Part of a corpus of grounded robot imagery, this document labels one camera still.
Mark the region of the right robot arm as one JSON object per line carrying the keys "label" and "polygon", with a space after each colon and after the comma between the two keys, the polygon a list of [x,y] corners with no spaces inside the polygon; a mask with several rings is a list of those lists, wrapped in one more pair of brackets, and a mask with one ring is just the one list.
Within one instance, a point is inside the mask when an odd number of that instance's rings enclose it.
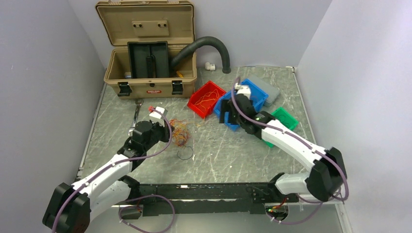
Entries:
{"label": "right robot arm", "polygon": [[257,112],[244,94],[222,100],[220,111],[220,123],[224,123],[225,115],[228,115],[229,123],[239,125],[248,134],[277,146],[307,170],[306,173],[277,174],[268,185],[271,200],[280,201],[289,194],[309,194],[326,202],[346,184],[343,156],[337,148],[325,149],[311,143],[268,112]]}

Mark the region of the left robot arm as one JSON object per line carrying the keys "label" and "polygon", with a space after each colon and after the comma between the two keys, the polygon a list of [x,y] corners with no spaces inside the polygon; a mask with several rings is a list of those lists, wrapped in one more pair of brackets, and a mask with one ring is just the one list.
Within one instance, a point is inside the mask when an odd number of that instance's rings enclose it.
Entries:
{"label": "left robot arm", "polygon": [[149,158],[158,142],[170,145],[174,127],[169,122],[140,121],[123,146],[102,167],[73,184],[59,184],[42,218],[54,233],[83,233],[90,222],[120,202],[145,199],[140,183],[128,174]]}

